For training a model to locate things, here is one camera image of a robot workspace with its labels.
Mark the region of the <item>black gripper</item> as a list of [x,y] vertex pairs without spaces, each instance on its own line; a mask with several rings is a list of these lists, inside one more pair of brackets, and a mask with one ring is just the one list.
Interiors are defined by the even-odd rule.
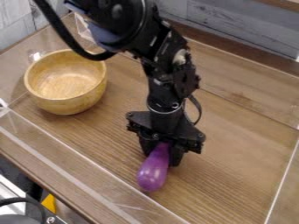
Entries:
[[125,114],[127,129],[135,132],[144,155],[148,157],[159,142],[171,142],[169,166],[180,165],[187,151],[201,153],[205,135],[187,119],[179,108],[172,113],[132,111]]

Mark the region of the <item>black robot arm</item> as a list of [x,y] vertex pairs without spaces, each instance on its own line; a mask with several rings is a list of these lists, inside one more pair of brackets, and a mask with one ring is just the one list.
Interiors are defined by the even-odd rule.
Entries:
[[201,152],[204,133],[185,113],[185,102],[200,106],[193,92],[200,88],[191,48],[183,35],[161,18],[153,0],[63,0],[83,16],[96,45],[104,52],[88,52],[73,38],[47,0],[33,0],[52,29],[83,58],[103,61],[123,52],[140,60],[148,83],[145,111],[125,114],[127,129],[136,133],[145,155],[159,143],[168,143],[168,165],[183,155]]

